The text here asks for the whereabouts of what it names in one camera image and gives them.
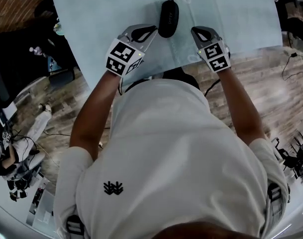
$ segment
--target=table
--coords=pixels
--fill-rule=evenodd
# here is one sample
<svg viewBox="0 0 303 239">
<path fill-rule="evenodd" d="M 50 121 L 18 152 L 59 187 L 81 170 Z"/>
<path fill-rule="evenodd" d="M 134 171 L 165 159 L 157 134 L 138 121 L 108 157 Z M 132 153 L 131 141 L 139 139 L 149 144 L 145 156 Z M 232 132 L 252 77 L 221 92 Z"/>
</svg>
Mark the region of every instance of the table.
<svg viewBox="0 0 303 239">
<path fill-rule="evenodd" d="M 63 31 L 90 88 L 105 69 L 105 54 L 112 40 L 128 26 L 158 26 L 166 0 L 54 0 Z M 175 0 L 180 19 L 175 35 L 157 36 L 144 63 L 124 79 L 130 83 L 150 75 L 200 61 L 190 30 L 214 28 L 230 48 L 243 53 L 282 46 L 274 0 Z"/>
</svg>

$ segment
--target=person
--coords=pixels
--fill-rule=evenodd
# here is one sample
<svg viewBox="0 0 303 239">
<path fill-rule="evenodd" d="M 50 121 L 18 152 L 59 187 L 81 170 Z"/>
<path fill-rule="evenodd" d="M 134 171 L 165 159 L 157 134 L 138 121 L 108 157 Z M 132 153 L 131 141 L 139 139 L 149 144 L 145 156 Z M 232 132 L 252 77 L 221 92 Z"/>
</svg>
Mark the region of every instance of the person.
<svg viewBox="0 0 303 239">
<path fill-rule="evenodd" d="M 35 122 L 27 135 L 13 143 L 9 142 L 8 147 L 5 149 L 4 156 L 0 160 L 0 176 L 3 176 L 6 180 L 15 174 L 22 162 L 27 161 L 29 165 L 31 160 L 39 160 L 44 155 L 43 153 L 39 153 L 39 151 L 32 150 L 34 142 L 41 136 L 41 133 L 52 117 L 50 105 L 41 106 L 43 112 L 35 118 Z"/>
<path fill-rule="evenodd" d="M 288 197 L 284 174 L 234 72 L 217 74 L 236 135 L 181 68 L 133 84 L 114 103 L 120 78 L 103 75 L 60 161 L 60 237 L 69 235 L 72 215 L 94 239 L 251 239 L 276 225 Z M 112 104 L 110 139 L 98 155 Z M 279 188 L 276 198 L 270 185 Z M 279 218 L 270 222 L 269 203 L 279 199 Z"/>
</svg>

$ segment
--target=wood plank floor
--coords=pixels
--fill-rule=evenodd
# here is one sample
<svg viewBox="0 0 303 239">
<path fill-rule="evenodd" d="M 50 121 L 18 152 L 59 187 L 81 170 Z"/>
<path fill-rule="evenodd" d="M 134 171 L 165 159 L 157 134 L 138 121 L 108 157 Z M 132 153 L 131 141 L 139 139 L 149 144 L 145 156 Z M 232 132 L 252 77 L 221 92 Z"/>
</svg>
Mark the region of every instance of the wood plank floor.
<svg viewBox="0 0 303 239">
<path fill-rule="evenodd" d="M 267 136 L 270 139 L 279 137 L 281 143 L 287 144 L 296 134 L 298 124 L 303 119 L 303 74 L 293 76 L 287 81 L 282 79 L 282 70 L 289 55 L 294 52 L 296 51 L 288 47 L 267 48 L 249 58 L 232 59 L 232 68 L 261 114 Z M 196 78 L 202 92 L 217 79 L 217 75 L 211 73 L 203 62 L 187 66 L 184 70 Z M 303 72 L 303 59 L 300 57 L 291 58 L 284 77 L 297 72 Z M 44 79 L 18 105 L 14 128 L 23 129 L 24 133 L 39 113 L 38 104 L 49 103 L 53 117 L 45 132 L 70 134 L 73 122 L 89 94 L 90 89 L 79 70 L 75 81 L 58 90 L 51 89 L 48 79 Z M 211 112 L 232 128 L 221 84 L 210 91 L 207 99 Z M 108 135 L 109 129 L 106 129 L 101 139 L 103 145 L 107 144 Z M 42 134 L 37 143 L 48 153 L 42 172 L 53 183 L 50 190 L 54 193 L 60 155 L 68 147 L 69 137 Z"/>
</svg>

